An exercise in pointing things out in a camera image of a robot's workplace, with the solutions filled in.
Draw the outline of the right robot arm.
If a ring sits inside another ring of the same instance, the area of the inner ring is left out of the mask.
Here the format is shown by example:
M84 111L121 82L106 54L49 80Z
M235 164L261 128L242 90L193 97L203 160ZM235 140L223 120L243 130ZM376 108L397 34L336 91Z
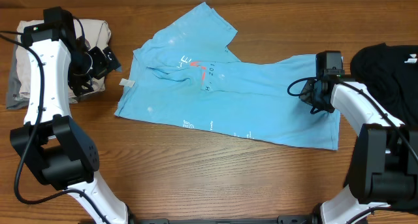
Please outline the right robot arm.
M316 76L298 94L311 114L335 110L357 139L344 188L310 215L281 217L280 223L366 223L376 211L417 214L417 130L386 111L365 84L346 75L339 51L315 57Z

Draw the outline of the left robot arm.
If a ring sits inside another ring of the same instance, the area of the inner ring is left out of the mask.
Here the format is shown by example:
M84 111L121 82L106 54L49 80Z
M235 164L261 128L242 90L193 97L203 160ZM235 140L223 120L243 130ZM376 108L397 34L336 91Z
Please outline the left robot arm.
M120 67L110 48L90 48L80 20L60 7L44 10L41 24L26 27L18 45L31 63L30 98L22 127L10 143L37 181L57 196L70 195L96 223L134 223L128 205L111 191L99 172L92 139L71 116L69 92L89 93L93 80Z

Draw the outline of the light blue printed t-shirt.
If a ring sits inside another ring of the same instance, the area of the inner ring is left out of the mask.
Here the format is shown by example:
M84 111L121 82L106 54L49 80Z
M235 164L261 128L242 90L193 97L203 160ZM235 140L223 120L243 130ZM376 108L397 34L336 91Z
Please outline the light blue printed t-shirt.
M288 146L336 150L340 114L312 114L290 96L315 74L315 56L271 64L228 49L236 29L201 3L133 52L116 115Z

